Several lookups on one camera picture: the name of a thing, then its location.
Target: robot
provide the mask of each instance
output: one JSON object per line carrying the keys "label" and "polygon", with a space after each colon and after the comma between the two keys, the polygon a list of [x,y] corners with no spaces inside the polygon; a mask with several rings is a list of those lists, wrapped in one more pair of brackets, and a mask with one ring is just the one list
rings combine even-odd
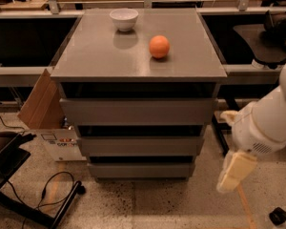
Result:
{"label": "robot", "polygon": [[216,189],[229,193],[255,169],[259,156],[286,146],[286,64],[278,87],[239,112],[226,111],[220,117],[232,127],[236,151],[225,156]]}

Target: white bowl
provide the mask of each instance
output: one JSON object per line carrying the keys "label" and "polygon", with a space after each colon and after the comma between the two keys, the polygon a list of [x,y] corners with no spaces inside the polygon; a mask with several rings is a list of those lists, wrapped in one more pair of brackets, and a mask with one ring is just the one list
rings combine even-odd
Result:
{"label": "white bowl", "polygon": [[137,20],[139,13],[133,9],[112,10],[110,17],[120,31],[130,31]]}

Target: orange fruit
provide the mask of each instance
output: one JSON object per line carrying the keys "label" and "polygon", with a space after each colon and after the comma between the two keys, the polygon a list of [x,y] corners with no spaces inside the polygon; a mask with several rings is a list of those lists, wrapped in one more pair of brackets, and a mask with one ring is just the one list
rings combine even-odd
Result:
{"label": "orange fruit", "polygon": [[170,50],[170,42],[164,35],[156,35],[150,41],[150,53],[154,58],[165,57]]}

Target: floor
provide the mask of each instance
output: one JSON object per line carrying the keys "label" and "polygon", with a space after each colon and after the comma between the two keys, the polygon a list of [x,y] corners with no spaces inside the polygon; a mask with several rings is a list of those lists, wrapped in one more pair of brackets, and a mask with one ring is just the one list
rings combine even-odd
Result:
{"label": "floor", "polygon": [[[6,125],[24,126],[16,109],[0,107],[0,114]],[[3,130],[10,129],[0,120],[0,131]],[[231,143],[231,135],[226,138]],[[286,148],[262,157],[254,172],[235,191],[225,195],[215,189],[223,156],[212,126],[206,130],[194,175],[188,181],[96,182],[90,177],[85,161],[56,162],[38,138],[22,148],[30,151],[31,157],[10,181],[29,206],[38,204],[47,180],[57,172],[72,173],[86,188],[86,194],[76,197],[59,228],[286,228],[286,223],[273,226],[268,218],[277,206],[286,210]],[[45,202],[58,201],[70,188],[68,176],[57,177],[49,184]],[[15,198],[9,185],[2,191]],[[47,206],[42,210],[53,215],[55,208]],[[0,228],[22,228],[23,222],[23,228],[44,228],[0,206]]]}

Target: box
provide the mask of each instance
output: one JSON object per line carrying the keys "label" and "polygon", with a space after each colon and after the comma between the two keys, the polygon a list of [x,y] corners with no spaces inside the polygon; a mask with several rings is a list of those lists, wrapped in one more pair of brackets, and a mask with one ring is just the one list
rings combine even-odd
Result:
{"label": "box", "polygon": [[76,143],[75,130],[62,129],[65,115],[60,94],[47,70],[40,75],[18,118],[42,140],[55,161],[85,160]]}
{"label": "box", "polygon": [[74,130],[37,130],[36,134],[55,161],[86,160],[79,151]]}

